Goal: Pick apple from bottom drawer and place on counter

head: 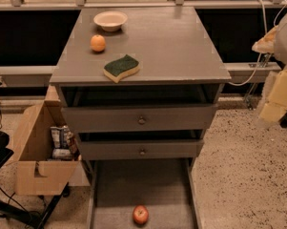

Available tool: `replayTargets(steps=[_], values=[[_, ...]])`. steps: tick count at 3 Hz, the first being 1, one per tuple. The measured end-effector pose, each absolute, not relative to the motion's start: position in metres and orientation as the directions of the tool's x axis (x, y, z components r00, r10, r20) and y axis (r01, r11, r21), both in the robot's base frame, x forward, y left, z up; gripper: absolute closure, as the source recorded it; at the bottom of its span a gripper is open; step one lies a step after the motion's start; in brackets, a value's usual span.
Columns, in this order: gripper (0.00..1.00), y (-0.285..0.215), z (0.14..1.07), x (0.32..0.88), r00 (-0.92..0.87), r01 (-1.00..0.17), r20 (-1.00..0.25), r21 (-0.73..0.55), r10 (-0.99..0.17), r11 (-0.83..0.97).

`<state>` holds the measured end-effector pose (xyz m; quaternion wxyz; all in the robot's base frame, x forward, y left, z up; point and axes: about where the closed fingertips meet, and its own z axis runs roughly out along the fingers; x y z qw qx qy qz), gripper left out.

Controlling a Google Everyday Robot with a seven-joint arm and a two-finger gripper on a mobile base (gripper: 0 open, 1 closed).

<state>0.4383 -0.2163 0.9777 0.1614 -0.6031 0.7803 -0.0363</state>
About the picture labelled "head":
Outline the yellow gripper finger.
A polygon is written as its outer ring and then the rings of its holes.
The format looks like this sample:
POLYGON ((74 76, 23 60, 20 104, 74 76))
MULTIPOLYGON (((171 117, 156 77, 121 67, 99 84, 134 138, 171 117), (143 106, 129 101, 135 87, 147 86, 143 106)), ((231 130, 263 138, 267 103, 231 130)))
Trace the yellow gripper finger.
POLYGON ((271 28, 262 38, 252 46, 254 52, 274 53, 277 41, 277 26, 271 28))
POLYGON ((287 67, 266 77, 257 109, 258 126, 273 126, 287 114, 287 67))

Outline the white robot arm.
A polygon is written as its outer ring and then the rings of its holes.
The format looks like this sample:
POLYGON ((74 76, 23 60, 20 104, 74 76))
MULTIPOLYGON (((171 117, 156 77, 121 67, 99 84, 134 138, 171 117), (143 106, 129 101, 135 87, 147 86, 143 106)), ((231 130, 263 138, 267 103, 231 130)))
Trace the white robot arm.
POLYGON ((287 114, 287 13, 252 46, 254 52, 270 53, 285 65, 279 73, 269 73, 258 107, 261 125, 277 124, 287 114))

